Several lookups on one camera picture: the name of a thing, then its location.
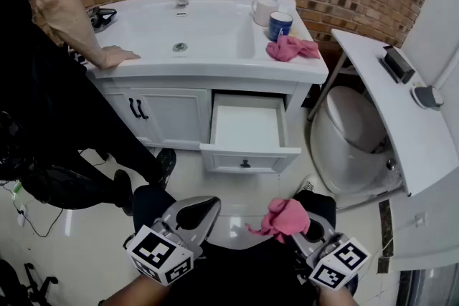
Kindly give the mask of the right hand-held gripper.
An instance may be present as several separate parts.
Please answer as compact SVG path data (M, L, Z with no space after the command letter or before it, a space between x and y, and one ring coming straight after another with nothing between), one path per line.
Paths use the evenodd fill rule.
M327 219L307 211L310 226L306 235L292 234L297 253L306 261L312 261L309 280L328 289L341 289L353 279L369 260L370 253L354 237L335 233ZM312 241L326 241L316 249Z

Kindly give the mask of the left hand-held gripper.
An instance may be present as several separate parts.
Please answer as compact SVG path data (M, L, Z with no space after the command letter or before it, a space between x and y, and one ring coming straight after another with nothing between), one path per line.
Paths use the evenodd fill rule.
M136 269L168 286L194 268L221 210L216 196L174 202L150 227L142 226L127 247Z

